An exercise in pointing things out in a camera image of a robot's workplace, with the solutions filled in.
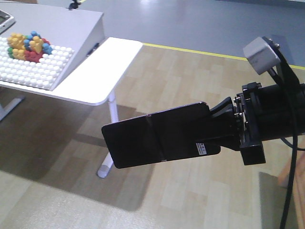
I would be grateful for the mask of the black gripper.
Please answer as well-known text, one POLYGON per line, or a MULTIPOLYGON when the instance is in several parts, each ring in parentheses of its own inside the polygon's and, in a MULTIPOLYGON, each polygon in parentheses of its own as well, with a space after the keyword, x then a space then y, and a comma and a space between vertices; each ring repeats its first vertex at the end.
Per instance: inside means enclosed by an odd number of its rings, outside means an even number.
MULTIPOLYGON (((283 90, 277 85, 262 87, 260 83, 242 86, 236 95, 236 108, 244 115, 241 141, 238 135, 195 134, 198 151, 211 151, 208 145, 223 146, 241 152, 244 165, 264 164, 263 141, 292 136, 292 121, 283 90)), ((231 97, 210 109, 210 118, 234 119, 231 97)))

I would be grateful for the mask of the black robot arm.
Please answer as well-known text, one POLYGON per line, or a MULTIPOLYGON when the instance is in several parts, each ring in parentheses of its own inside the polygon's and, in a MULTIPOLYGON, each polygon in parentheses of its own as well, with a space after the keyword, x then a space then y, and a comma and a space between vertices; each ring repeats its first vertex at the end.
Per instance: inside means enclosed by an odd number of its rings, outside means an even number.
POLYGON ((305 131, 305 86, 288 94, 278 85, 242 86, 242 92, 210 110, 195 124, 196 139, 241 153, 244 165, 266 162, 263 141, 290 137, 305 131))

